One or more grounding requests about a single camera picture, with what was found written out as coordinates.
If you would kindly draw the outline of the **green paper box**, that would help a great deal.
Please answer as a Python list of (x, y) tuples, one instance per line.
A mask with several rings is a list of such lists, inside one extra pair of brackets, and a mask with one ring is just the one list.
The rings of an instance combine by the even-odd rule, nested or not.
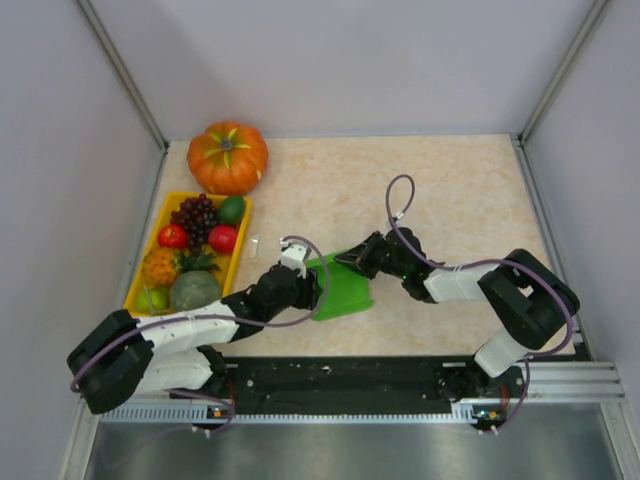
[(319, 285), (328, 291), (328, 297), (321, 308), (313, 315), (316, 322), (365, 311), (374, 305), (369, 282), (358, 276), (335, 260), (337, 252), (325, 256), (330, 285), (326, 289), (326, 276), (322, 263), (318, 258), (307, 261), (308, 270), (315, 270)]

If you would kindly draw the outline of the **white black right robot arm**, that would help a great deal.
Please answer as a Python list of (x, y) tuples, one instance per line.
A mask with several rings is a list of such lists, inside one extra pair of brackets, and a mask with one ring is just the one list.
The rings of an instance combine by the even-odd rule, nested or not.
[(505, 373), (526, 354), (538, 351), (580, 309), (576, 294), (536, 257), (515, 249), (500, 262), (471, 268), (425, 262), (420, 240), (400, 227), (373, 232), (335, 261), (367, 279), (380, 272), (401, 280), (410, 297), (429, 304), (454, 300), (488, 303), (502, 327), (463, 369), (439, 379), (442, 395), (458, 400), (474, 392), (487, 396), (500, 389)]

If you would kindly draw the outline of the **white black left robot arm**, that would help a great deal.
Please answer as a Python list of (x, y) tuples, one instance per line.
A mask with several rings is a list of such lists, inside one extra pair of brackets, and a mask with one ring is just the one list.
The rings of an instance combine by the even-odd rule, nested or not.
[(148, 392), (183, 389), (216, 396), (227, 374), (207, 346), (271, 328), (288, 308), (311, 316), (324, 297), (316, 272), (276, 264), (248, 288), (200, 309), (139, 318), (126, 309), (113, 311), (68, 355), (70, 388), (94, 414)]

